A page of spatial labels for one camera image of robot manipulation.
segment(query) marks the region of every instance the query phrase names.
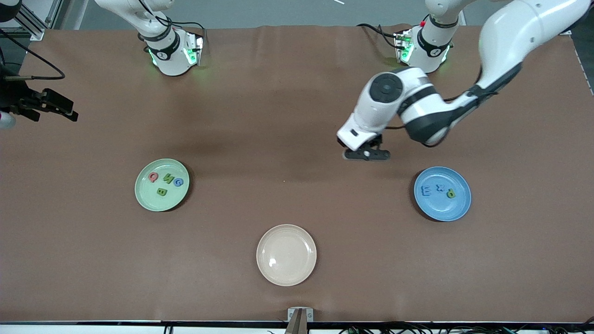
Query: blue plate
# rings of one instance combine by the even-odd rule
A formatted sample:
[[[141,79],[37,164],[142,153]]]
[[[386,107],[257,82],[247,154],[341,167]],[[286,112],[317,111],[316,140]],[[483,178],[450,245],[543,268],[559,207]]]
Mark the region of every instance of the blue plate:
[[[447,167],[431,167],[416,178],[415,200],[429,217],[452,222],[468,212],[472,196],[462,175]]]

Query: green led light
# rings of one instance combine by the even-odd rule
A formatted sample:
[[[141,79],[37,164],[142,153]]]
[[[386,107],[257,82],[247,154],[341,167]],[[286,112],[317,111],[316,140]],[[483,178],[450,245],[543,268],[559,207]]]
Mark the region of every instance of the green led light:
[[[153,60],[153,65],[158,66],[157,61],[154,59],[154,55],[150,49],[148,50],[148,54],[150,55],[150,58]]]
[[[188,62],[190,63],[190,65],[196,64],[196,61],[197,61],[196,53],[194,51],[192,51],[191,49],[190,50],[184,49],[184,51],[185,51],[186,58],[188,58]]]
[[[444,61],[446,61],[447,52],[448,52],[449,50],[450,50],[450,47],[448,46],[448,47],[445,49],[445,51],[444,51],[444,56],[443,56],[443,58],[441,59],[441,62],[444,62]]]
[[[408,62],[408,60],[410,60],[410,53],[413,51],[414,49],[414,45],[412,42],[409,42],[409,44],[407,45],[407,47],[402,50],[402,61],[403,62]]]

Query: green plate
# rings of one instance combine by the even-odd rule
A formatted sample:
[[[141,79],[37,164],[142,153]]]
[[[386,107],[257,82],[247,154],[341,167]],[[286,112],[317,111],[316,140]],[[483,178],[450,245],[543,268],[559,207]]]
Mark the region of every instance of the green plate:
[[[146,166],[136,178],[134,192],[143,208],[151,211],[173,209],[186,196],[189,173],[181,162],[159,159]]]

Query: black cable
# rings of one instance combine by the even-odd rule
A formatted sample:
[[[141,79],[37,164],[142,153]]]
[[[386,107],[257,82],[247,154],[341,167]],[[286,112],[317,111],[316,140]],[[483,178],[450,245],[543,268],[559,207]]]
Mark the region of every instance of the black cable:
[[[200,27],[200,29],[202,30],[206,30],[206,28],[204,28],[204,26],[198,22],[177,22],[177,21],[171,21],[172,24],[195,24],[198,27]]]
[[[396,46],[396,45],[390,43],[390,41],[388,40],[388,37],[386,37],[386,34],[384,33],[384,30],[381,28],[381,24],[378,24],[377,29],[380,30],[381,37],[383,37],[384,40],[386,41],[386,43],[388,43],[388,45],[390,45],[392,48],[395,48],[395,49],[398,49],[398,50],[404,50],[405,49],[404,46]]]
[[[2,65],[6,65],[6,59],[4,59],[4,52],[2,48],[0,48],[0,61],[2,61]]]
[[[520,327],[520,328],[518,328],[518,329],[514,330],[514,333],[517,333],[517,332],[521,331],[521,330],[522,330],[522,329],[524,329],[526,326],[528,326],[528,324],[525,324],[524,326],[522,326],[522,327]]]
[[[37,57],[39,60],[41,60],[42,62],[48,64],[51,68],[53,68],[54,70],[56,70],[56,72],[60,73],[60,75],[58,77],[44,77],[44,76],[36,76],[36,75],[31,75],[30,78],[31,80],[60,80],[66,77],[66,75],[64,74],[64,72],[62,72],[62,70],[60,70],[58,67],[56,67],[55,65],[53,65],[52,63],[50,63],[49,61],[45,60],[44,57],[38,55],[37,53],[31,51],[28,47],[22,45],[21,43],[19,43],[17,40],[15,40],[14,38],[12,38],[9,34],[7,34],[6,32],[4,32],[4,30],[0,29],[0,34],[3,34],[4,36],[6,36],[9,40],[11,40],[13,43],[15,43],[16,45],[20,46],[21,49],[27,51],[28,53],[34,55],[35,57]]]
[[[429,334],[433,334],[433,331],[432,331],[431,329],[429,329],[429,327],[425,326],[424,324],[421,324],[421,323],[419,323],[419,324],[416,324],[416,327],[417,327],[417,330],[418,330],[418,331],[420,331],[420,332],[421,332],[422,330],[421,330],[419,327],[424,327],[426,330],[428,330],[428,331],[429,331]]]
[[[586,320],[585,322],[582,323],[582,326],[585,325],[585,324],[589,324],[591,322],[594,322],[594,317],[588,318],[588,320]]]
[[[173,325],[168,324],[168,323],[165,323],[165,328],[163,329],[163,334],[168,334],[167,328],[169,328],[169,334],[173,334]]]
[[[376,33],[378,33],[378,34],[381,34],[381,33],[382,33],[382,32],[381,32],[379,29],[377,29],[376,27],[374,27],[374,26],[372,26],[372,25],[370,25],[370,24],[367,24],[367,23],[361,23],[361,24],[357,24],[356,26],[357,26],[357,27],[366,27],[366,28],[369,28],[369,29],[371,29],[371,30],[375,31],[375,32],[376,32]],[[393,34],[388,34],[388,33],[383,33],[383,34],[384,34],[384,36],[386,36],[386,37],[394,37],[394,35],[393,35]]]
[[[178,27],[181,28],[180,24],[196,24],[198,27],[200,27],[202,30],[206,30],[204,28],[204,26],[198,22],[176,22],[176,21],[172,21],[170,18],[167,18],[166,20],[156,16],[153,11],[151,9],[149,9],[146,5],[144,5],[144,2],[142,0],[138,0],[138,2],[140,2],[140,4],[143,6],[144,10],[146,10],[149,14],[151,14],[152,16],[155,17],[155,19],[162,24],[165,27],[170,27],[170,26],[174,26],[174,27]]]
[[[497,92],[486,92],[486,93],[483,93],[481,96],[478,96],[478,98],[479,98],[479,100],[480,100],[480,98],[481,98],[482,96],[485,96],[485,95],[498,95],[498,94],[499,94],[499,93],[497,93]],[[453,119],[453,116],[454,116],[454,113],[452,113],[452,114],[451,114],[451,116],[450,116],[450,119],[448,119],[448,122],[447,122],[447,123],[448,123],[448,126],[447,126],[447,129],[445,130],[444,136],[443,136],[443,137],[441,137],[441,138],[440,138],[440,139],[437,141],[437,143],[435,143],[435,144],[432,144],[432,145],[425,144],[425,143],[421,143],[421,144],[423,144],[423,146],[425,146],[425,147],[429,147],[430,149],[432,149],[433,147],[436,147],[436,146],[438,146],[439,144],[443,143],[443,141],[446,139],[447,135],[450,133],[450,130],[451,130],[451,123],[452,123],[453,121],[455,121],[455,119]]]
[[[473,84],[476,84],[477,82],[479,82],[479,80],[481,79],[481,76],[482,76],[482,66],[479,69],[479,74],[476,76],[476,80],[475,80],[475,82]],[[462,96],[462,94],[460,94],[458,96],[454,96],[454,97],[449,97],[447,99],[444,99],[444,101],[446,101],[446,102],[453,101],[453,100],[457,99],[460,96]]]

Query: white robot link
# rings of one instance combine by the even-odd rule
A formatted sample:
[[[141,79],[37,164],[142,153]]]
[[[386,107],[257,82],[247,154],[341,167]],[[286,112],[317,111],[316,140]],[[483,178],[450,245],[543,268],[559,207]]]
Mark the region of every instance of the white robot link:
[[[153,64],[166,75],[181,75],[200,61],[203,37],[173,26],[161,11],[174,0],[95,0],[138,30]]]
[[[516,76],[528,53],[573,28],[594,5],[592,0],[512,1],[487,19],[481,30],[479,79],[451,103],[446,103],[425,74],[437,69],[426,59],[431,56],[432,49],[447,50],[450,34],[455,31],[455,27],[447,23],[456,20],[463,8],[461,4],[470,2],[472,0],[426,0],[432,12],[431,19],[423,29],[412,29],[410,36],[413,37],[408,39],[412,43],[416,40],[418,44],[413,46],[412,55],[406,55],[410,56],[406,59],[410,65],[419,64],[425,68],[405,67],[379,73],[367,82],[354,112],[337,133],[339,143],[347,147],[346,159],[389,159],[390,153],[380,149],[381,135],[396,115],[412,140],[428,147],[440,144],[458,122]],[[439,35],[433,30],[443,29],[447,31],[443,35],[449,37],[442,39],[447,41],[441,46],[441,43],[427,45],[425,29],[431,31],[431,36]],[[420,57],[419,62],[415,62],[415,55]]]

